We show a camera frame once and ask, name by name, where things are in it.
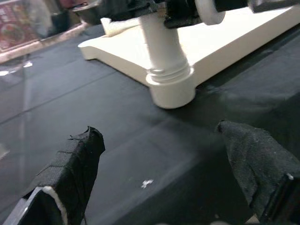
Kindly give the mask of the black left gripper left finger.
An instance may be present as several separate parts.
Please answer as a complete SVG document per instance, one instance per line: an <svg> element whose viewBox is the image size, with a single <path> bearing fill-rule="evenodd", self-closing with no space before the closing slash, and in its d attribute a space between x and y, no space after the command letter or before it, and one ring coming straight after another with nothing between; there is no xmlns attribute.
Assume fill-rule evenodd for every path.
<svg viewBox="0 0 300 225"><path fill-rule="evenodd" d="M105 151L94 127L72 135L24 191L6 225L80 225Z"/></svg>

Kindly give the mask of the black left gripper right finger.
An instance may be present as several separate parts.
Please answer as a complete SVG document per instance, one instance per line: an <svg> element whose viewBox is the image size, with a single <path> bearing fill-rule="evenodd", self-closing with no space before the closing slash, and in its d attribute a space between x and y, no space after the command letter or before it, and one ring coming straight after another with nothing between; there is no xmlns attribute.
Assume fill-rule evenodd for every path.
<svg viewBox="0 0 300 225"><path fill-rule="evenodd" d="M300 223L300 162L267 131L222 120L217 125L249 208L261 224Z"/></svg>

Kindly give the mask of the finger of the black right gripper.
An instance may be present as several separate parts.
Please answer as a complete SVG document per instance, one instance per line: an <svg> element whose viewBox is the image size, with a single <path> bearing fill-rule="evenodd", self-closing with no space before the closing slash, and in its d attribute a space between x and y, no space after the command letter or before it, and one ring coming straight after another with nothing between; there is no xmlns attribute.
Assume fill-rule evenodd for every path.
<svg viewBox="0 0 300 225"><path fill-rule="evenodd" d="M133 17L140 17L166 8L166 2L166 0L130 0L127 11Z"/></svg>

